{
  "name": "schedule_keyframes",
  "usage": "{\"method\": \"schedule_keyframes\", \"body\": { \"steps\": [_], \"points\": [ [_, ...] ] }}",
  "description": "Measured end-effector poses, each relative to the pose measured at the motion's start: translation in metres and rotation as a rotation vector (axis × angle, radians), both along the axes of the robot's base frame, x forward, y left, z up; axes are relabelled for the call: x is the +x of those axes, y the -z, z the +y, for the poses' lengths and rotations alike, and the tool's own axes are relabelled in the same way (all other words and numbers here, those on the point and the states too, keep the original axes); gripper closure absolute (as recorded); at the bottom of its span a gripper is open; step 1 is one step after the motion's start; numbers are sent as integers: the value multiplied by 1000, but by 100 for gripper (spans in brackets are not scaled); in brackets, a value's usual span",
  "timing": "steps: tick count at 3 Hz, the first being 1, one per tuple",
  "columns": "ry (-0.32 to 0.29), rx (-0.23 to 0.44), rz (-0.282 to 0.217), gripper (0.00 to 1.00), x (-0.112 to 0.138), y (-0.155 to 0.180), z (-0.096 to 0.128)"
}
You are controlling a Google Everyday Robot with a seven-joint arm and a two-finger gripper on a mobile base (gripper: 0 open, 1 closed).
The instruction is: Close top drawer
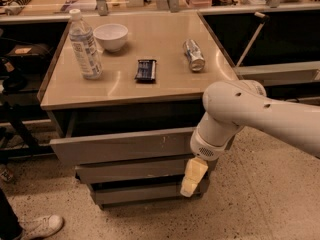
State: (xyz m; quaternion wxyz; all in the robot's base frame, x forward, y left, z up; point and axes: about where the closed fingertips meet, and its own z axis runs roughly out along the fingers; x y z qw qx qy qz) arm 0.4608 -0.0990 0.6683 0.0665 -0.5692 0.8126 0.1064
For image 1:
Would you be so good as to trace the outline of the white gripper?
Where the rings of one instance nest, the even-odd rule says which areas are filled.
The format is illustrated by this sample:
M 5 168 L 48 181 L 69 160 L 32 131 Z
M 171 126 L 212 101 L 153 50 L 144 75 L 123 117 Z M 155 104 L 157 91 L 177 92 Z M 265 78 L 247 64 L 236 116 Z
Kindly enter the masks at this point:
M 199 128 L 195 129 L 190 140 L 190 148 L 196 157 L 189 159 L 186 164 L 180 189 L 183 196 L 191 197 L 194 194 L 208 170 L 206 161 L 217 160 L 227 149 L 229 141 L 228 136 L 217 131 L 202 133 Z

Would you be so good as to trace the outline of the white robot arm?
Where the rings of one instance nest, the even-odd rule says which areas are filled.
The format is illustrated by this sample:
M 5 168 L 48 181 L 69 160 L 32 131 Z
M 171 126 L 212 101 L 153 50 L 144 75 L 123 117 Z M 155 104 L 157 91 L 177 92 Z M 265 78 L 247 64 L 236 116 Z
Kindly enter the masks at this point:
M 267 133 L 315 157 L 320 157 L 320 108 L 269 98 L 254 80 L 218 81 L 203 94 L 205 113 L 194 129 L 180 193 L 194 194 L 208 170 L 248 126 Z

